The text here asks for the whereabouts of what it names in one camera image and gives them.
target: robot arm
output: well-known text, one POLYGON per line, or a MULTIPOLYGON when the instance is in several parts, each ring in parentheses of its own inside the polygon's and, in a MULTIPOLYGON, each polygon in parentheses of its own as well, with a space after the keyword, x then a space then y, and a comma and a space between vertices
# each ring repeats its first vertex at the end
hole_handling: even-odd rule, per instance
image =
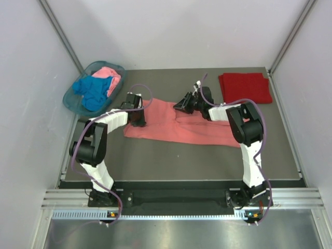
MULTIPOLYGON (((143 127, 146 125, 144 110, 137 112, 118 112, 120 109, 137 109, 142 107, 142 97, 140 94, 128 93, 126 101, 122 103, 119 109, 112 109, 111 114, 96 120, 86 132, 84 139, 78 149, 76 161, 92 176, 93 189, 98 192, 106 193, 107 191, 98 186, 95 181, 111 189, 114 180, 109 175, 104 158, 106 155, 107 134, 111 133, 118 127, 130 122, 133 126, 143 127)), ((69 154, 72 156, 76 148, 77 141, 85 126, 96 118, 80 118, 74 131, 73 139, 70 146, 69 154)))
POLYGON ((266 182, 262 176, 259 168, 261 167, 260 155, 254 156, 261 148, 263 139, 263 127, 261 118, 250 102, 243 104, 211 107, 202 98, 205 98, 214 103, 211 91, 208 87, 202 87, 200 92, 201 82, 198 81, 194 84, 194 92, 188 92, 186 96, 174 108, 182 112, 192 114, 194 110, 199 110, 203 118, 209 121, 229 121, 233 136, 240 144, 243 159, 243 182, 246 187, 243 190, 247 202, 264 194, 266 192, 266 182))

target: pink cloth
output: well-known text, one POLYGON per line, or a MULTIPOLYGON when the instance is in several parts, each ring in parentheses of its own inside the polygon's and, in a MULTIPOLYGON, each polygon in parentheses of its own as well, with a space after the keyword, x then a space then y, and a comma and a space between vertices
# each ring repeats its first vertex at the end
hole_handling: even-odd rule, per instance
POLYGON ((200 112, 185 114, 173 109, 175 103, 153 99, 144 110, 145 127, 127 125, 124 136, 168 142, 240 147, 227 121, 207 121, 200 112))
POLYGON ((95 78, 108 78, 109 76, 113 77, 112 81, 110 82, 109 89, 107 91, 107 97, 110 96, 110 94, 113 92, 113 90, 116 88, 116 86, 119 84, 121 80, 121 75, 117 74, 117 72, 114 69, 109 68, 107 66, 102 67, 92 76, 95 78))

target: laundry basket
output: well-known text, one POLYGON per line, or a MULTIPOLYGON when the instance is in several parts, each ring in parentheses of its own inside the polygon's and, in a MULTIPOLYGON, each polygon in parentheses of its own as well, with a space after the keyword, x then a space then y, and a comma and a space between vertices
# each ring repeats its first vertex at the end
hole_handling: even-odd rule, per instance
POLYGON ((82 78, 85 78, 88 75, 94 74, 96 71, 101 69, 103 66, 107 66, 109 68, 114 69, 119 75, 121 75, 121 80, 119 84, 116 86, 116 88, 113 90, 113 92, 110 94, 110 96, 107 98, 105 101, 104 105, 99 109, 94 112, 87 110, 82 104, 82 96, 74 94, 74 90, 72 86, 67 90, 66 94, 63 96, 62 102, 63 104, 72 112, 79 114, 81 116, 86 116, 86 117, 97 117, 100 116, 101 114, 105 113, 107 111, 107 108, 109 105, 112 103, 118 92, 123 86, 123 81, 125 80, 126 77, 126 70, 122 66, 114 65, 111 63, 108 63, 106 61, 96 61, 91 63, 85 70, 84 72, 75 80, 78 81, 82 78))

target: gray work surface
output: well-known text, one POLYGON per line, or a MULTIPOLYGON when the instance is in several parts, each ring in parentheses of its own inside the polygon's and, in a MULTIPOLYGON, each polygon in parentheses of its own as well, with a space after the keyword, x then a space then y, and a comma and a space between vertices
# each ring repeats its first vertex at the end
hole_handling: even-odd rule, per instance
MULTIPOLYGON (((192 85, 204 75, 204 86, 211 88, 215 103, 222 102, 218 75, 222 73, 263 73, 265 68, 200 68, 173 70, 128 71, 123 89, 112 106, 119 106, 129 88, 145 84, 154 98, 170 102, 180 101, 192 85)), ((149 99, 144 88, 137 88, 149 99)), ((270 179, 299 179, 294 157, 273 96, 272 104, 261 104, 267 124, 267 142, 262 152, 262 168, 270 179)), ((105 163, 115 181, 180 181, 180 180, 238 180, 243 176, 242 154, 239 148, 216 145, 193 145, 163 141, 133 139, 123 136, 123 128, 108 135, 105 163)), ((76 169, 84 172, 76 164, 76 169)), ((73 172, 70 167, 66 181, 87 181, 88 178, 73 172)))
POLYGON ((323 249, 310 210, 271 210, 258 227, 242 220, 120 220, 108 229, 86 220, 52 220, 44 249, 323 249))

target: white enclosure wall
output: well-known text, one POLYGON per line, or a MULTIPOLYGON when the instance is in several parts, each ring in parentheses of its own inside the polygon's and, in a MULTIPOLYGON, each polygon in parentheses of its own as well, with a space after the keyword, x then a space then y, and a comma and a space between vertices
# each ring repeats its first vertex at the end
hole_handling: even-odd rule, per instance
POLYGON ((311 186, 332 219, 332 1, 317 1, 274 74, 311 186))
POLYGON ((1 1, 0 248, 28 248, 54 187, 73 114, 62 96, 78 71, 37 1, 1 1))
POLYGON ((84 67, 269 68, 307 0, 48 0, 84 67))

